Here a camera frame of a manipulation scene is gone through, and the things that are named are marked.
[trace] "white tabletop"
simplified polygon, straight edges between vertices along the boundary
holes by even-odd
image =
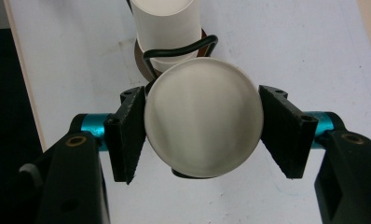
[[[115,112],[121,92],[147,83],[125,0],[6,3],[44,148],[76,114]],[[219,37],[214,58],[289,92],[302,110],[338,113],[371,139],[371,46],[356,0],[203,0],[201,23]],[[313,183],[322,157],[311,151],[305,177],[289,180],[260,143],[227,175],[185,180],[145,142],[126,186],[101,153],[112,223],[321,223]]]

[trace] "white container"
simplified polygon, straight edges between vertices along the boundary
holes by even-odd
[[[259,93],[241,70],[196,58],[156,80],[147,96],[144,127],[153,149],[175,171],[215,177],[249,158],[263,116]]]
[[[131,0],[131,8],[142,52],[178,49],[201,39],[199,0]],[[197,54],[152,59],[152,64],[164,72]]]

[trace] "brown coaster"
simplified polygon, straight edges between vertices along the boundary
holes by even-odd
[[[206,37],[206,36],[207,35],[206,35],[205,31],[202,29],[202,38]],[[206,46],[206,47],[200,49],[198,51],[198,56],[197,57],[202,57],[205,54],[207,48],[208,47]],[[140,46],[139,46],[139,43],[137,42],[137,39],[136,39],[136,42],[135,42],[134,55],[135,55],[136,65],[139,68],[139,71],[144,76],[144,78],[147,79],[147,81],[149,81],[149,82],[154,80],[154,78],[150,75],[150,73],[148,72],[147,68],[144,65],[143,53],[142,53],[142,50],[140,49]],[[160,76],[162,74],[157,69],[156,69],[156,73],[157,73],[158,76]]]

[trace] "black floor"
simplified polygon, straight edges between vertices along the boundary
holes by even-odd
[[[0,182],[42,150],[11,31],[0,30]]]

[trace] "teal metal part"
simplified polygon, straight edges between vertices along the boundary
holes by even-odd
[[[320,144],[316,143],[316,138],[321,136],[325,131],[334,130],[334,123],[325,112],[310,111],[304,112],[305,114],[316,118],[319,123],[317,124],[316,133],[314,134],[314,141],[311,148],[323,148]]]
[[[109,114],[87,114],[84,117],[81,131],[90,132],[93,136],[99,139],[101,145],[99,151],[107,151],[107,145],[104,142],[104,126],[103,123]]]

